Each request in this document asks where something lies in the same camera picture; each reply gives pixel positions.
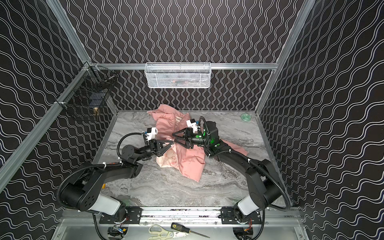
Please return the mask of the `pink zip-up jacket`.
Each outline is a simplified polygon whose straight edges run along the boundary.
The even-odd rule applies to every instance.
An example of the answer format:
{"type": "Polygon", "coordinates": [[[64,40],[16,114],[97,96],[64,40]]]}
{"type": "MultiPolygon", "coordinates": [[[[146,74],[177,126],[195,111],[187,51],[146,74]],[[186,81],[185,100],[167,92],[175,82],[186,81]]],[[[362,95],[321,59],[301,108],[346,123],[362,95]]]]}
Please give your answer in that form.
{"type": "MultiPolygon", "coordinates": [[[[160,105],[157,109],[148,111],[148,114],[156,121],[157,138],[160,140],[173,141],[172,133],[186,128],[187,121],[191,119],[188,113],[183,114],[168,105],[160,105]]],[[[157,157],[156,161],[161,168],[175,168],[184,177],[199,182],[206,164],[205,157],[202,147],[186,149],[174,143],[162,157],[157,157]]]]}

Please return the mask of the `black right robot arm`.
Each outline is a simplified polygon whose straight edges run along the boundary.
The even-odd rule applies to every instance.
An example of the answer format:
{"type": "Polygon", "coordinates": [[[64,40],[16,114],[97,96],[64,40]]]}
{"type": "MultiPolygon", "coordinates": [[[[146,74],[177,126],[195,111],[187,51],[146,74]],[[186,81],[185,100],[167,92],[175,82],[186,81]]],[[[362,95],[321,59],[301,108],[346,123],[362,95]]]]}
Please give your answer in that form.
{"type": "Polygon", "coordinates": [[[220,138],[215,122],[204,122],[201,127],[189,124],[172,136],[186,149],[202,147],[207,157],[225,163],[245,176],[249,193],[234,206],[238,219],[268,207],[280,211],[291,209],[289,197],[273,164],[269,160],[249,158],[235,150],[220,138]]]}

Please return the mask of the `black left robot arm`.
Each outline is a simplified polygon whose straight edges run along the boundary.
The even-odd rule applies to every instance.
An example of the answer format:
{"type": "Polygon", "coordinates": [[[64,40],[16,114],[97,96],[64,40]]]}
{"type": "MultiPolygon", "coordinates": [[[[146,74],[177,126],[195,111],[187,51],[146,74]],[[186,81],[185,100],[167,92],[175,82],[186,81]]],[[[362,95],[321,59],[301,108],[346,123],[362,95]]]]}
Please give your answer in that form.
{"type": "Polygon", "coordinates": [[[120,151],[123,140],[132,135],[125,135],[118,142],[117,154],[120,160],[110,164],[83,164],[68,175],[59,185],[56,198],[59,204],[67,209],[81,212],[96,212],[97,198],[102,186],[106,183],[133,179],[140,174],[143,165],[139,161],[147,161],[152,156],[163,156],[174,144],[171,140],[144,140],[145,146],[136,148],[126,145],[120,151]]]}

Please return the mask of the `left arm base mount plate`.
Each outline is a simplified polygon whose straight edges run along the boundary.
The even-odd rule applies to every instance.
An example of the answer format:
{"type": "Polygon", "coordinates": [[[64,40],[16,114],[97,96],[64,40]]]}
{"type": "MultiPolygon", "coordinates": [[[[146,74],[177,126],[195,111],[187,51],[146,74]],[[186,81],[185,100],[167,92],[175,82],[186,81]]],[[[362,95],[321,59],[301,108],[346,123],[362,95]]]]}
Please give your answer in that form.
{"type": "Polygon", "coordinates": [[[102,214],[99,224],[139,224],[143,209],[140,207],[126,207],[114,215],[102,214]]]}

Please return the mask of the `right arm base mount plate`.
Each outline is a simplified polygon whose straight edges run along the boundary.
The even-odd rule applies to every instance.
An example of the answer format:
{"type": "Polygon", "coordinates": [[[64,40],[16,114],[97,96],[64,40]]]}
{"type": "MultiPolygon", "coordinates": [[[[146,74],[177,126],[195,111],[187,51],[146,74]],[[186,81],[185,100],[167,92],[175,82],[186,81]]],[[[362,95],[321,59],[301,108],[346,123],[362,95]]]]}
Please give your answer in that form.
{"type": "Polygon", "coordinates": [[[221,219],[223,225],[245,225],[245,224],[256,224],[262,223],[262,217],[257,212],[252,212],[249,215],[244,215],[241,211],[234,207],[222,207],[218,218],[221,219]]]}

